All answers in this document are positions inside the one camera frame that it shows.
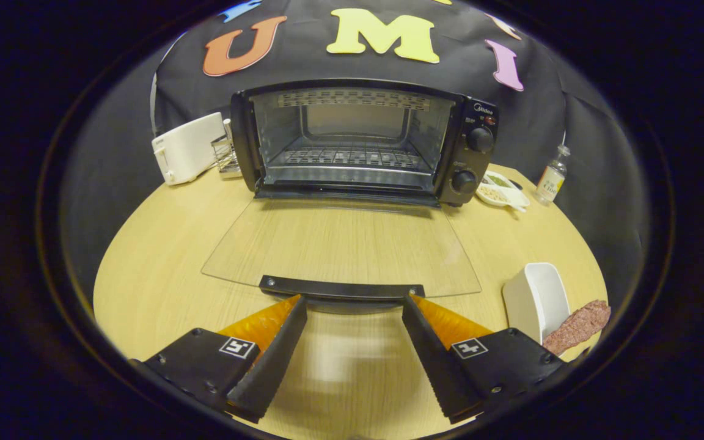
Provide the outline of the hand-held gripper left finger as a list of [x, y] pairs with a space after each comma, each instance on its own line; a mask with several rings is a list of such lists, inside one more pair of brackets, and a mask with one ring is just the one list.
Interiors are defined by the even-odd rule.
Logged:
[[217, 413], [265, 416], [307, 323], [307, 299], [279, 301], [221, 331], [194, 328], [132, 365], [157, 384]]

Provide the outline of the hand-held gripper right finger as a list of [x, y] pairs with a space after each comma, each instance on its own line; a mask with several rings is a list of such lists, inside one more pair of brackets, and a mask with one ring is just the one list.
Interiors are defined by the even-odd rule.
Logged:
[[567, 369], [519, 329], [491, 331], [416, 295], [402, 304], [403, 325], [450, 423], [500, 417]]

